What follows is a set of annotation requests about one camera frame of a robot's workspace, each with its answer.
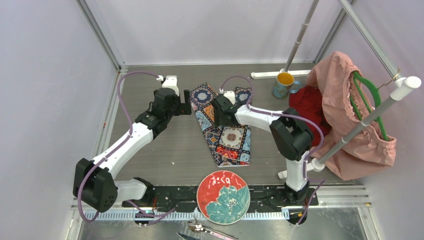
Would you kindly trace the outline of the metal spoon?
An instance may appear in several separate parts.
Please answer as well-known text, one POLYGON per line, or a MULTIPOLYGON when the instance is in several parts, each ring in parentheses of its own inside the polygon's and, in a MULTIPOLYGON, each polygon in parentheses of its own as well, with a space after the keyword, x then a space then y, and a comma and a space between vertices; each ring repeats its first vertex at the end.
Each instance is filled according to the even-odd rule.
POLYGON ((189 220, 187 222, 188 228, 195 233, 206 233, 211 236, 214 236, 216 238, 222 239, 222 240, 238 240, 239 238, 233 235, 230 235, 228 233, 225 233, 223 231, 205 226, 201 224, 200 222, 189 220))

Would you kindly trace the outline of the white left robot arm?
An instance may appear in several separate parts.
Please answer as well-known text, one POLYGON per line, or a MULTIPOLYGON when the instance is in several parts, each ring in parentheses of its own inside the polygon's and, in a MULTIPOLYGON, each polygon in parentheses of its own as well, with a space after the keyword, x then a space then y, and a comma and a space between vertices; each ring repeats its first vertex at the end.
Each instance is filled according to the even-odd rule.
POLYGON ((80 211, 83 204, 104 213, 116 202, 135 200, 142 207, 153 202, 153 187, 148 181, 140 177, 116 180, 116 176, 139 150, 168 127, 174 116, 192 113, 190 91, 185 89, 183 94, 184 102, 181 102, 180 96, 172 88, 155 90, 149 109, 135 119, 119 140, 93 159, 82 158, 78 161, 73 195, 80 211))

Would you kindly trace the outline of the red cloth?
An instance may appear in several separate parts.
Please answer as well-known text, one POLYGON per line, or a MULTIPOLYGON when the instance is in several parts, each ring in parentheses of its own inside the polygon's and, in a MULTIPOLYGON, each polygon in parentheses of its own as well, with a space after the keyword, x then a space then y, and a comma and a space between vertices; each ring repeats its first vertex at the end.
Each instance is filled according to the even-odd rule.
POLYGON ((325 137, 330 133, 332 127, 325 118, 322 99, 319 88, 306 85, 298 92, 290 94, 289 107, 295 109, 301 117, 315 123, 325 137))

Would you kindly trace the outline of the colourful patterned placemat cloth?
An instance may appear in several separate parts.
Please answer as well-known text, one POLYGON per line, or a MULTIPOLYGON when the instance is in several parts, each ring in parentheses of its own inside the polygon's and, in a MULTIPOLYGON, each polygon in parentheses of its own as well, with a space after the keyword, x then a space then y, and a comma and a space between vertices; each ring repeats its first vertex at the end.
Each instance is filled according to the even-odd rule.
POLYGON ((212 159, 219 168, 249 166, 251 163, 251 127, 214 126, 212 100, 218 94, 205 83, 190 92, 190 103, 205 137, 212 159))

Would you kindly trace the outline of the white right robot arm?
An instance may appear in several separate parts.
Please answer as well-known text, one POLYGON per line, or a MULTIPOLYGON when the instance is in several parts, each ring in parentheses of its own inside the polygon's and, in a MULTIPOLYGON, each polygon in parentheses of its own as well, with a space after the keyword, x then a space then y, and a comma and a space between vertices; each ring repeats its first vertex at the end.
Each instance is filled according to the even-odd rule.
POLYGON ((290 204, 300 204, 305 199, 310 185, 307 179, 306 158, 314 139, 306 120, 298 116, 293 108, 271 111, 248 105, 246 102, 232 103, 223 94, 215 97, 211 105, 214 125, 217 127, 248 125, 272 134, 275 145, 286 162, 283 198, 290 204))

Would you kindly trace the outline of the red plate with teal flower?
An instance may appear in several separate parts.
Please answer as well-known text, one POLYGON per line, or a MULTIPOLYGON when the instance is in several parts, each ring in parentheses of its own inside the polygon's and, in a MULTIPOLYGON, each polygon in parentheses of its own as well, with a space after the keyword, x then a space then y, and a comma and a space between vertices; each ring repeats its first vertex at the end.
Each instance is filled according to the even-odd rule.
POLYGON ((200 182, 196 202, 200 213, 210 222, 232 225, 247 214, 251 195, 249 186, 239 175, 219 170, 200 182))

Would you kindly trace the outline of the pink fabric garment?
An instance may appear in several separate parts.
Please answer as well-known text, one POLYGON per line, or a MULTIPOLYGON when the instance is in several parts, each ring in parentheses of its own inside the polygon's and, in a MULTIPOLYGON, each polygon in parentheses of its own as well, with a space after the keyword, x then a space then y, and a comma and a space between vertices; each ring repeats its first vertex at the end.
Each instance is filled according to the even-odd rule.
MULTIPOLYGON (((332 127, 323 139, 323 145, 312 154, 321 158, 360 123, 358 116, 366 118, 370 113, 367 96, 361 97, 362 83, 353 81, 353 74, 360 73, 348 55, 334 51, 315 65, 306 77, 307 86, 319 88, 322 95, 324 117, 332 127)), ((396 138, 384 139, 380 126, 372 122, 358 133, 341 150, 324 164, 344 181, 375 174, 394 165, 396 138)))

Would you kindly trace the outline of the white and grey clothes rack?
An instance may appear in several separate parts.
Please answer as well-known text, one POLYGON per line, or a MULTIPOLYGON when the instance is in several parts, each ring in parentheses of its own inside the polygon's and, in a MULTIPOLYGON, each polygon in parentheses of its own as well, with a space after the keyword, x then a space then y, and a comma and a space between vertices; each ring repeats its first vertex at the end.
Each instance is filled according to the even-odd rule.
MULTIPOLYGON (((362 83, 362 89, 359 90, 360 96, 367 96, 369 98, 369 103, 365 105, 366 108, 369 110, 369 115, 365 118, 362 118, 359 115, 359 124, 355 126, 348 134, 342 137, 341 140, 337 142, 334 147, 332 147, 324 154, 324 156, 322 156, 321 158, 316 158, 312 156, 312 161, 306 164, 306 172, 320 172, 324 168, 327 168, 325 162, 337 151, 341 150, 343 146, 345 146, 362 130, 368 127, 372 122, 378 123, 382 136, 386 140, 389 135, 387 135, 384 124, 381 120, 382 113, 385 112, 388 108, 390 108, 394 103, 404 99, 413 90, 418 89, 422 83, 419 77, 403 77, 400 74, 400 71, 394 68, 391 61, 387 58, 382 49, 375 42, 368 30, 359 20, 358 16, 355 14, 350 1, 342 0, 340 1, 340 5, 342 8, 342 13, 348 15, 348 17, 352 20, 355 27, 359 30, 359 32, 366 40, 368 45, 371 47, 375 55, 386 68, 388 73, 391 75, 391 82, 395 84, 395 90, 389 95, 387 99, 382 100, 379 94, 379 88, 375 86, 370 80, 365 79, 361 73, 355 72, 353 74, 353 82, 362 83)), ((306 76, 307 79, 307 75, 311 72, 311 70, 295 70, 292 72, 292 74, 294 76, 306 76)), ((286 170, 279 172, 278 177, 285 180, 285 178, 283 177, 285 173, 286 170)))

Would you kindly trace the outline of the blue mug with yellow inside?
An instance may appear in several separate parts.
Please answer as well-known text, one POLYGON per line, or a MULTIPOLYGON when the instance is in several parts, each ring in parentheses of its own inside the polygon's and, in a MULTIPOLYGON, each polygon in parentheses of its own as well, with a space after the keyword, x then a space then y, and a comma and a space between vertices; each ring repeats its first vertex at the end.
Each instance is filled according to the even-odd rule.
POLYGON ((279 73, 272 88, 272 95, 278 99, 284 99, 289 94, 297 93, 301 88, 301 82, 295 80, 294 76, 288 72, 279 73))

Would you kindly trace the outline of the metal knife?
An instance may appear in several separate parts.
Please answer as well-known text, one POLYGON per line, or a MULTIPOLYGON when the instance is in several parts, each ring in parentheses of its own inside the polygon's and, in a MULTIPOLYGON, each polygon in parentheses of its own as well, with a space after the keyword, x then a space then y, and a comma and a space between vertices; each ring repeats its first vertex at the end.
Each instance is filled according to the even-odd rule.
POLYGON ((184 239, 184 240, 201 240, 199 238, 193 237, 193 236, 189 236, 180 232, 176 233, 180 238, 184 239))

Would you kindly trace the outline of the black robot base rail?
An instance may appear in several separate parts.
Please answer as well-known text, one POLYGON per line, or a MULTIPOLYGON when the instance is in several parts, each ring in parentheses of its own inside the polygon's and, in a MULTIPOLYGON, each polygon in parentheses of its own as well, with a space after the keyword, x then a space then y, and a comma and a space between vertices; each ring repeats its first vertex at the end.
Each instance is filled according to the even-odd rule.
MULTIPOLYGON (((305 194, 295 199, 288 196, 284 185, 249 185, 250 204, 248 213, 279 212, 283 207, 303 208, 311 200, 311 206, 319 204, 314 187, 309 187, 305 194)), ((132 202, 140 208, 153 207, 159 212, 168 212, 172 208, 178 213, 190 213, 197 208, 197 185, 163 185, 150 186, 142 199, 132 202)))

